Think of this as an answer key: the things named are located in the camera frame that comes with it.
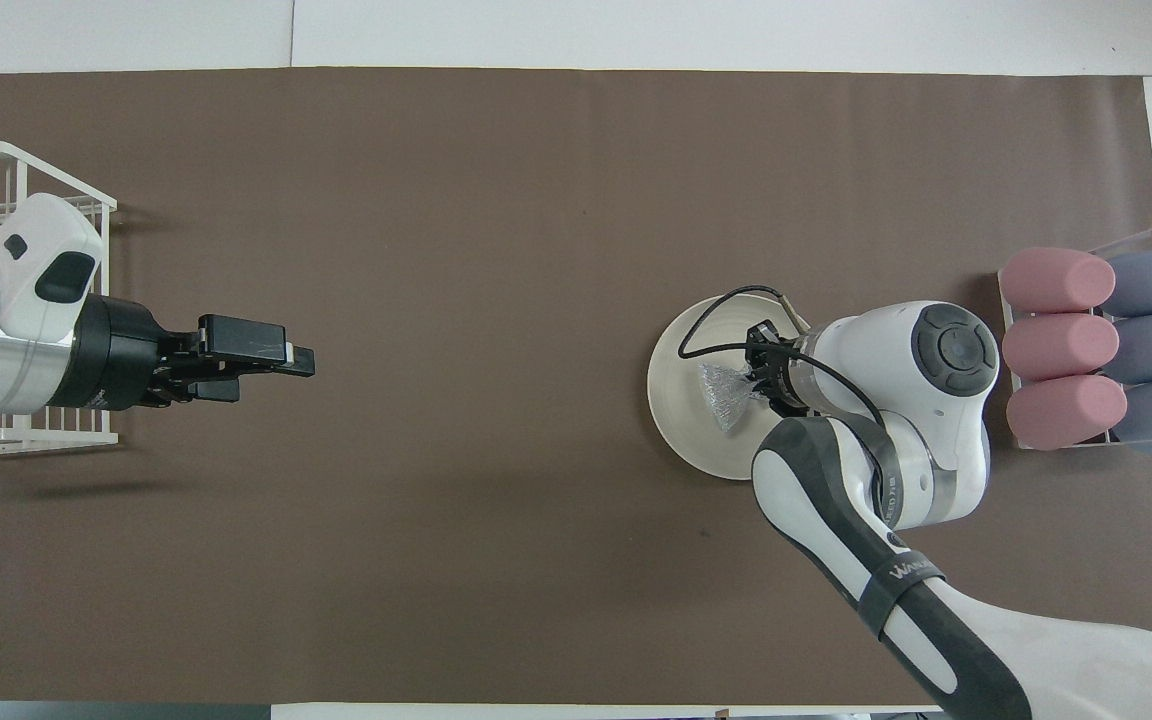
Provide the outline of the clear plastic snack bag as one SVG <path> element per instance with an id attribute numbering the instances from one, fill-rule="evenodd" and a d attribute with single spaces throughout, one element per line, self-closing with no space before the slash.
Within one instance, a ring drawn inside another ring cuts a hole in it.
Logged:
<path id="1" fill-rule="evenodd" d="M 717 427 L 726 434 L 735 432 L 751 407 L 765 401 L 749 365 L 736 367 L 700 363 L 699 377 L 710 414 L 717 420 Z"/>

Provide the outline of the brown paper table mat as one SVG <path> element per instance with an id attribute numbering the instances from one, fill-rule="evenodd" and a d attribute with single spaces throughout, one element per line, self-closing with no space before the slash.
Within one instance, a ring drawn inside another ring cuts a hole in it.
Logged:
<path id="1" fill-rule="evenodd" d="M 923 705 L 646 406 L 687 306 L 942 300 L 1140 232 L 1135 77 L 317 68 L 0 76 L 119 202 L 111 291 L 317 372 L 0 457 L 0 700 Z"/>

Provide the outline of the cream round plate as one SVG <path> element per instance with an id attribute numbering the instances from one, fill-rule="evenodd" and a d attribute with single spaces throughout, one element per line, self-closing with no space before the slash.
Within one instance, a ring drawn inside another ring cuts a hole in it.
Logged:
<path id="1" fill-rule="evenodd" d="M 782 338 L 797 338 L 780 301 L 740 293 L 723 302 L 712 314 L 703 314 L 714 300 L 703 300 L 676 316 L 655 343 L 646 369 L 646 396 L 652 418 L 664 441 L 689 464 L 704 473 L 727 480 L 749 480 L 756 448 L 782 419 L 765 402 L 759 402 L 732 434 L 717 427 L 704 400 L 700 363 L 745 366 L 744 348 L 684 359 L 679 347 L 696 351 L 717 344 L 746 342 L 746 331 L 756 323 L 771 320 Z"/>

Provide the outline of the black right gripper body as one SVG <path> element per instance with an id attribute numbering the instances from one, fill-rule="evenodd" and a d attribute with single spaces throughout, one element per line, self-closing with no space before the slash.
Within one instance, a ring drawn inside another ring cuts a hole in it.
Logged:
<path id="1" fill-rule="evenodd" d="M 781 418 L 808 416 L 809 407 L 791 389 L 788 378 L 791 356 L 787 355 L 787 351 L 794 350 L 791 342 L 781 336 L 771 320 L 763 320 L 748 328 L 746 344 L 746 364 L 750 366 L 750 363 L 767 361 L 772 365 L 772 381 L 768 384 L 776 384 L 780 387 L 780 401 L 772 406 L 764 401 L 765 404 Z"/>

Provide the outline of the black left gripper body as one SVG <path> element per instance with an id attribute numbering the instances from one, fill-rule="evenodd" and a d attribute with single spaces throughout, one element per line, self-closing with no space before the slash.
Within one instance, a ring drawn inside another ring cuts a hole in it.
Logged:
<path id="1" fill-rule="evenodd" d="M 198 329 L 168 331 L 147 306 L 104 295 L 83 301 L 67 369 L 46 406 L 76 409 L 168 407 L 196 400 Z"/>

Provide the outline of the pink plastic cup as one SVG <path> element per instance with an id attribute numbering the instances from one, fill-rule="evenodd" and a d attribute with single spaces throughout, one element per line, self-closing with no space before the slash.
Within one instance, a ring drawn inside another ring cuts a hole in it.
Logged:
<path id="1" fill-rule="evenodd" d="M 1126 391 L 1102 376 L 1069 376 L 1011 393 L 1006 419 L 1016 441 L 1058 450 L 1102 435 L 1126 418 Z"/>
<path id="2" fill-rule="evenodd" d="M 1030 247 L 1007 260 L 998 283 L 1002 300 L 1024 313 L 1079 313 L 1111 297 L 1116 273 L 1091 252 Z"/>
<path id="3" fill-rule="evenodd" d="M 1102 316 L 1058 313 L 1026 316 L 1005 332 L 1002 356 L 1023 381 L 1084 376 L 1117 354 L 1120 336 Z"/>

